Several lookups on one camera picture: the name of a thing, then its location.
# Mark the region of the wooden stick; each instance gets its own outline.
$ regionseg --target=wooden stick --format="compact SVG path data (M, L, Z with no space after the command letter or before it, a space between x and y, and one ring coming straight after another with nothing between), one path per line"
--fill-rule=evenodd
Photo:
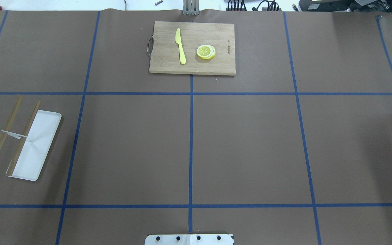
M39 110L39 106L40 106L40 101L38 100L36 102L36 105L34 106L34 110L33 113L31 114L30 120L25 125L25 129L23 130L23 135L28 136L28 133L30 132L31 129L31 125L33 125L34 118L36 117L37 111ZM25 137L20 138L16 153L14 154L13 159L11 160L10 166L8 166L8 170L6 173L7 176L13 175L14 168L16 167L17 160L19 160L20 152L22 151L25 141L26 141Z
M7 123L4 127L5 131L10 130L11 125L13 124L14 118L17 114L17 111L19 110L19 106L20 106L20 103L22 102L22 99L23 99L22 95L17 96L16 103L14 104L13 109L11 110L10 116L8 117ZM6 136L7 136L6 132L1 132L1 134L0 134L0 151L3 147Z

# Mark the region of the white floor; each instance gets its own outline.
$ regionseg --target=white floor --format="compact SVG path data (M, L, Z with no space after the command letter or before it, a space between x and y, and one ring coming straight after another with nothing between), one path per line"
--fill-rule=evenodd
M127 10L169 10L182 9L182 0L163 0L155 6L159 0L126 0ZM279 0L282 11L294 11L292 4L298 6L299 0ZM225 10L228 0L199 0L199 9ZM252 11L260 0L245 0L246 8ZM124 0L0 0L3 10L17 11L65 11L65 10L103 10L114 8L125 10Z

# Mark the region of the white metal plate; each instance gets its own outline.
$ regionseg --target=white metal plate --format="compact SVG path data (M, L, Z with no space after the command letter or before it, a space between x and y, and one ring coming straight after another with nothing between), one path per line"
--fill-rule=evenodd
M233 234L157 234L147 236L145 245L233 245L233 237Z
M31 181L39 178L60 119L60 113L37 111L11 177Z

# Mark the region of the blue grid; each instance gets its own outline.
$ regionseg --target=blue grid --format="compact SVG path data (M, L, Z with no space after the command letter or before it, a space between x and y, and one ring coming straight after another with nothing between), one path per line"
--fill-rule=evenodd
M4 23L7 18L8 11L5 11L3 20L0 25L0 34L3 30ZM78 115L78 123L77 123L77 128L75 132L75 139L73 141L73 148L72 148L72 154L71 154L71 159L70 159L70 166L69 166L69 171L67 174L67 181L66 181L66 186L65 186L65 191L64 191L64 198L63 198L63 203L61 205L0 205L0 208L58 208L61 209L61 215L60 215L60 221L59 221L59 228L58 228L58 233L56 236L56 245L59 244L60 236L61 236L61 229L63 226L63 221L64 221L64 212L65 209L71 209L71 208L117 208L117 209L130 209L130 208L188 208L189 211L189 216L188 216L188 228L189 228L189 233L192 232L192 209L193 208L312 208L314 212L314 222L315 222L315 228L316 228L316 235L317 235L317 241L319 245L322 244L321 241L321 236L320 236L320 228L319 228L319 219L317 215L317 208L339 208L339 207L392 207L392 203L316 203L315 201L315 196L314 196L314 187L313 187L313 182L312 182L312 176L311 176L311 168L309 164L309 158L308 158L308 149L307 149L307 144L306 144L306 137L305 137L305 129L303 126L303 120L302 120L302 112L300 108L300 96L392 96L392 93L304 93L304 92L299 92L297 89L297 83L296 83L296 75L294 72L294 63L293 63L293 56L291 53L291 44L290 44L290 38L289 38L289 33L288 33L288 24L287 24L287 17L285 12L283 12L283 20L284 20L284 26L285 26L285 34L287 38L287 45L288 45L288 54L290 58L290 66L291 66L291 74L292 74L292 80L294 84L294 92L293 93L195 93L193 90L193 75L190 75L190 92L189 93L149 93L149 92L87 92L87 85L88 85L88 80L89 80L89 75L90 75L90 68L92 65L92 59L93 59L93 53L95 49L95 41L96 41L96 35L98 32L98 24L99 24L99 19L100 19L101 11L98 11L97 14L97 19L96 19L96 25L95 25L95 32L93 34L93 40L92 40L92 48L90 51L90 57L89 57L89 63L87 67L87 73L86 73L86 79L84 83L84 90L83 92L0 92L0 95L17 95L17 94L22 94L22 95L82 95L82 100L81 100L81 106L80 106L80 111ZM378 27L378 31L380 34L381 42L383 49L385 51L389 67L392 72L392 62L388 53L388 50L386 48L386 44L384 41L384 37L382 34L382 30L380 27L379 19L381 16L376 17L376 23ZM67 202L67 194L69 191L69 185L70 185L70 177L72 174L72 167L74 163L74 158L75 158L75 151L77 147L77 141L78 141L78 135L79 135L79 130L80 130L80 125L81 125L81 119L82 119L82 113L84 109L84 101L86 95L188 95L190 96L190 148L189 148L189 203L187 205L68 205L66 204ZM302 135L302 143L303 143L303 148L304 148L304 155L305 155L305 162L307 166L307 172L308 172L308 182L309 182L309 187L310 187L310 195L311 195L311 200L312 203L299 203L299 204L288 204L288 203L273 203L273 204L193 204L193 97L194 96L221 96L221 95L241 95L241 96L276 96L276 95L288 95L288 96L295 96L296 98L296 104L297 104L297 113L298 113L298 119L299 119L299 124L300 124L300 131Z

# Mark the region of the white bracket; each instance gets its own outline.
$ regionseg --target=white bracket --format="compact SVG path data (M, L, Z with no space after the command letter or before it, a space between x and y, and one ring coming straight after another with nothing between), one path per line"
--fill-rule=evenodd
M21 134L14 133L14 132L8 132L8 131L5 131L5 130L1 130L1 132L6 132L7 135L12 136L13 138L17 138L18 140L20 140L21 137L25 137L26 138L25 135L21 135Z
M149 235L145 245L234 245L233 234Z
M199 15L199 0L184 0L182 13L184 15Z

